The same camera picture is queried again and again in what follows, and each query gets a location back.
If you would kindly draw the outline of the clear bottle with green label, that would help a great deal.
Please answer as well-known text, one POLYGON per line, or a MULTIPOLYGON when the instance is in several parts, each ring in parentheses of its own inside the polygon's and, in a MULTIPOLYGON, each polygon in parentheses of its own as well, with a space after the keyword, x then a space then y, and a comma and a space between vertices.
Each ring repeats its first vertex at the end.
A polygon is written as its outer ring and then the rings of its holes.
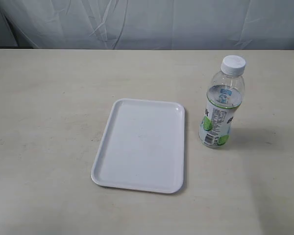
POLYGON ((206 92, 206 107, 198 135, 210 148, 223 146, 228 141, 234 114, 245 94, 243 73, 246 61, 237 55, 223 58, 206 92))

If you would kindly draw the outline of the white rectangular plastic tray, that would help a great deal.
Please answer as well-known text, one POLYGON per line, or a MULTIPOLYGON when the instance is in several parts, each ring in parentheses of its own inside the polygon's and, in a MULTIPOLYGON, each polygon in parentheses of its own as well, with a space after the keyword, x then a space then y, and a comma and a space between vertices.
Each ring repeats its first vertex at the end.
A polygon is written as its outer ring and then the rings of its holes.
POLYGON ((162 194, 184 183, 185 109, 123 98, 111 109, 91 170, 102 187, 162 194))

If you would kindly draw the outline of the white wrinkled backdrop cloth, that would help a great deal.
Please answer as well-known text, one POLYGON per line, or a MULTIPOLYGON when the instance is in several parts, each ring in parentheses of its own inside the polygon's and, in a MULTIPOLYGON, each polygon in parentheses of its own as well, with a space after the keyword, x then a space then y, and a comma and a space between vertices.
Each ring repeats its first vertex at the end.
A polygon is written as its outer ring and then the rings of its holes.
POLYGON ((0 0, 4 47, 294 50, 294 0, 0 0))

